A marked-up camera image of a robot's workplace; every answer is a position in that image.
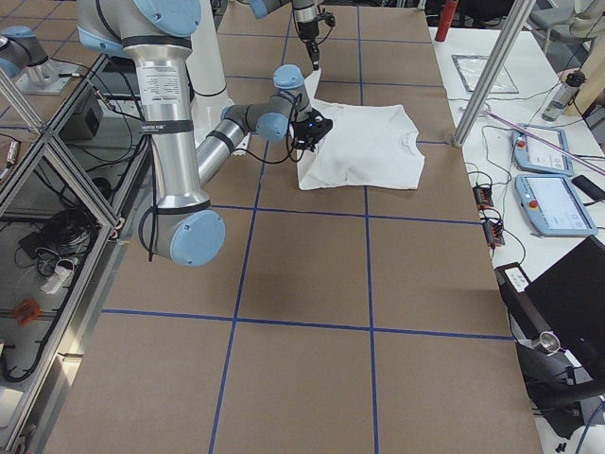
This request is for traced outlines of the white long-sleeve printed shirt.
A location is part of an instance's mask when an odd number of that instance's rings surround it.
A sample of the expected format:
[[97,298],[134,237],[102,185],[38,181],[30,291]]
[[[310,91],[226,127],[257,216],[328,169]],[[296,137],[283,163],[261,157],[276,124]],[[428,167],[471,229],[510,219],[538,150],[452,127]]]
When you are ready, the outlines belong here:
[[424,170],[419,131],[401,104],[356,106],[315,98],[321,71],[305,78],[311,105],[333,121],[314,152],[297,164],[301,190],[376,186],[415,190]]

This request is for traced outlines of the red bottle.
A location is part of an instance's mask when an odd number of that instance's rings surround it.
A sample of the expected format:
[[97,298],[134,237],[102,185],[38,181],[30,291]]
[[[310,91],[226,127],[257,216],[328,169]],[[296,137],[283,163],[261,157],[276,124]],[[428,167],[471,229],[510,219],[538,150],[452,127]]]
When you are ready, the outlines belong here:
[[454,20],[458,8],[458,0],[445,0],[440,14],[435,41],[443,43]]

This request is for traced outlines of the upper orange black adapter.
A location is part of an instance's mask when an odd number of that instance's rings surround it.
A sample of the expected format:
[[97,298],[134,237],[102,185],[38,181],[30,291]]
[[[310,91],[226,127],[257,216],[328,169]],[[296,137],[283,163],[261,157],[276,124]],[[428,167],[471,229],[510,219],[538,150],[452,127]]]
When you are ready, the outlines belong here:
[[478,210],[493,208],[492,190],[489,187],[476,185],[473,188],[476,207]]

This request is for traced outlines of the orange black adapter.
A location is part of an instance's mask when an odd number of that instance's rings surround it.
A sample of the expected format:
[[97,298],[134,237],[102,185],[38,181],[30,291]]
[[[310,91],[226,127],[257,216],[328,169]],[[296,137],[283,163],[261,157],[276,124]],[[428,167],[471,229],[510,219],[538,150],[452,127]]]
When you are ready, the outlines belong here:
[[502,220],[484,219],[482,228],[489,248],[495,249],[505,245],[504,223]]
[[478,210],[493,208],[492,190],[489,187],[476,185],[473,188],[476,207]]

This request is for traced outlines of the pink rod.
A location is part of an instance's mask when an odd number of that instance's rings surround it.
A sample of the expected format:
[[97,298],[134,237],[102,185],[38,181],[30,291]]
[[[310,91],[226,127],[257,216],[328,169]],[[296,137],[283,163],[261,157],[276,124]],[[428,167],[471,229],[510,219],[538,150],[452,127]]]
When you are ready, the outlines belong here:
[[531,131],[528,131],[527,129],[522,128],[521,126],[519,126],[519,125],[517,125],[515,123],[510,122],[509,120],[507,120],[507,119],[505,119],[505,118],[503,118],[503,117],[501,117],[501,116],[499,116],[499,115],[497,115],[495,113],[492,113],[492,112],[490,112],[490,111],[488,111],[486,109],[483,109],[483,110],[480,111],[480,115],[488,116],[488,117],[490,117],[490,118],[492,118],[492,119],[494,119],[494,120],[496,120],[496,121],[498,121],[498,122],[506,125],[507,127],[510,127],[514,131],[520,132],[521,134],[525,135],[526,137],[531,137],[534,140],[536,140],[536,141],[544,144],[545,146],[555,149],[560,154],[562,154],[562,155],[570,158],[571,160],[579,163],[582,166],[585,166],[585,167],[589,168],[590,170],[594,171],[595,173],[599,174],[600,176],[602,176],[602,177],[605,176],[605,171],[604,171],[603,168],[601,168],[599,166],[596,166],[596,165],[594,165],[594,164],[592,164],[592,163],[590,163],[590,162],[588,162],[588,161],[586,161],[586,160],[578,157],[577,155],[575,155],[575,154],[573,154],[573,153],[565,150],[564,148],[559,147],[558,145],[545,140],[544,138],[542,138],[542,137],[540,137],[540,136],[532,133]]

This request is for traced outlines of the lower orange black adapter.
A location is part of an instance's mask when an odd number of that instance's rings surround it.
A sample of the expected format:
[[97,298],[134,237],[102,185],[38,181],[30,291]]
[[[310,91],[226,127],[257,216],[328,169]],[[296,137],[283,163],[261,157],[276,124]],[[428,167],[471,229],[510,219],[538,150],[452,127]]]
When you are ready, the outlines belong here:
[[495,249],[505,245],[504,223],[502,220],[484,219],[482,228],[489,248]]

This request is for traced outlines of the upper blue teach pendant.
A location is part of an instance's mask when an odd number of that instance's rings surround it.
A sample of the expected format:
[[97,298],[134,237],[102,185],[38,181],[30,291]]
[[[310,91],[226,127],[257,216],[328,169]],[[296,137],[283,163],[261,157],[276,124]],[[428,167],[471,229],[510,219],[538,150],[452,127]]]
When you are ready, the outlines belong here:
[[[568,151],[566,134],[562,129],[521,124],[521,127]],[[558,151],[519,131],[511,133],[513,157],[520,169],[538,172],[574,175],[572,160]]]

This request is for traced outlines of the blue teach pendant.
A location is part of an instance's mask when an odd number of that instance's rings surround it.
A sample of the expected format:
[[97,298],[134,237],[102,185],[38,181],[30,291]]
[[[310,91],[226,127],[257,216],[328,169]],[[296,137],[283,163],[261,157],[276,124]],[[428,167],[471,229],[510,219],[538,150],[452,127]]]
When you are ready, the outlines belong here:
[[[562,129],[521,124],[521,127],[568,151],[566,134]],[[520,169],[538,172],[574,175],[572,160],[558,151],[519,131],[511,133],[513,157]]]
[[542,237],[587,237],[597,227],[572,187],[560,174],[520,174],[514,189],[522,212]]

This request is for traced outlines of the lower blue teach pendant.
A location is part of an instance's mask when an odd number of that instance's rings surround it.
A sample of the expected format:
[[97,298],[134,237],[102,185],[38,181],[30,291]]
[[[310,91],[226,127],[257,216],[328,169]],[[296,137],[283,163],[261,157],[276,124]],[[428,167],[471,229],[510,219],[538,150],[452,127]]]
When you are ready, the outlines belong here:
[[587,237],[597,227],[572,187],[560,174],[520,174],[514,189],[522,212],[542,237]]

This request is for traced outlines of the clear water bottle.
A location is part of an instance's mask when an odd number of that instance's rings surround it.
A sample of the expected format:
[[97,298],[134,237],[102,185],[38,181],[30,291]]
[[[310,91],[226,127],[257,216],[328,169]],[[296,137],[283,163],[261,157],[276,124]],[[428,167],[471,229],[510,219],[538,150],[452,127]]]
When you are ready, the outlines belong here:
[[572,103],[579,92],[581,85],[586,81],[586,76],[581,70],[576,70],[566,75],[562,84],[549,101],[549,104],[542,112],[542,119],[547,122],[554,122],[566,108]]

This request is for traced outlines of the white power strip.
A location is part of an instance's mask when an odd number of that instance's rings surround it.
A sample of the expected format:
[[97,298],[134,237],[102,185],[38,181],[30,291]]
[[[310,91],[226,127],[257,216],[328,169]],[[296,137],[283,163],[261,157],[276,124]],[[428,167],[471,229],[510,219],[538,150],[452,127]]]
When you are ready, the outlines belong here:
[[41,291],[44,294],[55,294],[57,293],[63,286],[63,284],[67,281],[67,279],[72,274],[72,269],[65,268],[62,265],[57,265],[53,274],[46,279],[46,282],[41,286]]

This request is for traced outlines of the black laptop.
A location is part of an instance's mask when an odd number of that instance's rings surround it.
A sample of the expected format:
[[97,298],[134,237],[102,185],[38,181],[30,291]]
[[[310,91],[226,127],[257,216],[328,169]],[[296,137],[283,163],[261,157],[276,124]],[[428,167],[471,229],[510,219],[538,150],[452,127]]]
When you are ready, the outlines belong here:
[[604,244],[588,236],[531,280],[517,262],[494,270],[523,336],[552,332],[593,378],[604,377]]

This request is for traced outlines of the aluminium frame post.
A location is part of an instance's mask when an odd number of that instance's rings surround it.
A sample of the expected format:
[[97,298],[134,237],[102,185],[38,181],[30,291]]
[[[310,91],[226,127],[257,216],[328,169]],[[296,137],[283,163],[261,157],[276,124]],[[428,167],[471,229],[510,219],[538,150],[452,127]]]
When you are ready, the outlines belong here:
[[461,148],[466,141],[484,102],[487,100],[493,83],[512,50],[517,36],[520,33],[525,20],[530,14],[535,2],[529,0],[516,0],[510,10],[510,14],[501,29],[499,36],[493,46],[489,61],[480,77],[480,80],[471,95],[467,107],[460,119],[453,136],[453,146]]

